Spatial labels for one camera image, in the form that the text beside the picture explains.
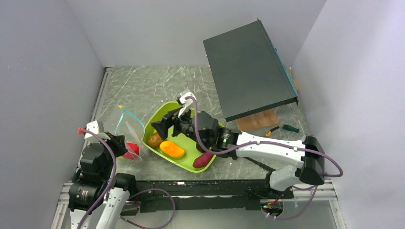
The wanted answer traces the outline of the red apple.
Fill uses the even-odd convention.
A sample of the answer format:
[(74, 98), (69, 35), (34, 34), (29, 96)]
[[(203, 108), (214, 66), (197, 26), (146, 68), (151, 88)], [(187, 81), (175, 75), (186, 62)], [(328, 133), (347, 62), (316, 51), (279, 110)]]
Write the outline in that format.
[(141, 160), (141, 157), (139, 155), (139, 146), (137, 144), (126, 142), (125, 147), (127, 149), (127, 152), (122, 156), (123, 158), (133, 161)]

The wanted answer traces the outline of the clear zip top bag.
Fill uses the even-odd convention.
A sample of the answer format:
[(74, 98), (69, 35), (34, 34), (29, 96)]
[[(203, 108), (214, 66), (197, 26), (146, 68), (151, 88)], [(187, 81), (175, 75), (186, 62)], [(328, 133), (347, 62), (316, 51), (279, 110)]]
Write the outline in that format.
[(139, 146), (139, 155), (141, 157), (140, 145), (145, 134), (144, 124), (134, 114), (126, 110), (122, 105), (118, 105), (115, 112), (118, 116), (115, 133), (118, 135), (124, 135), (125, 142), (137, 144)]

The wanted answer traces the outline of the orange mango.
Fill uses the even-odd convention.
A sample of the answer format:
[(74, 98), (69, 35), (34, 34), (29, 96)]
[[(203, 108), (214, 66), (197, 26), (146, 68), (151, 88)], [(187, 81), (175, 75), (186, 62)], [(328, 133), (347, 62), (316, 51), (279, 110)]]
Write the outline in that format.
[(185, 156), (185, 150), (172, 141), (163, 141), (160, 144), (160, 150), (172, 158), (181, 158)]

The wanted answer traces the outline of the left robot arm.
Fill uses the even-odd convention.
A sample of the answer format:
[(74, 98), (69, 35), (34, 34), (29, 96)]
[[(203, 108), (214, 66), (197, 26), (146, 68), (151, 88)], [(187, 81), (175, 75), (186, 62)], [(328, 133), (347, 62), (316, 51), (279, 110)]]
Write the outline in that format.
[(113, 229), (126, 201), (137, 194), (134, 175), (117, 173), (111, 177), (116, 158), (128, 152), (125, 137), (105, 134), (107, 139), (83, 150), (81, 168), (68, 191), (73, 229)]

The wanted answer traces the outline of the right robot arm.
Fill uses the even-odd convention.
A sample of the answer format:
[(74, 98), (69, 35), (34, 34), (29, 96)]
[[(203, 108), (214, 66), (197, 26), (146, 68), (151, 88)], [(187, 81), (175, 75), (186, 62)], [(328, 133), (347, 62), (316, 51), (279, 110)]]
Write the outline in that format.
[(222, 127), (205, 111), (180, 115), (179, 109), (168, 112), (151, 126), (163, 140), (182, 134), (196, 142), (202, 152), (224, 158), (260, 157), (285, 163), (286, 167), (266, 177), (263, 192), (269, 198), (296, 184), (320, 186), (325, 181), (324, 158), (313, 145), (317, 142), (314, 137), (305, 141), (270, 140)]

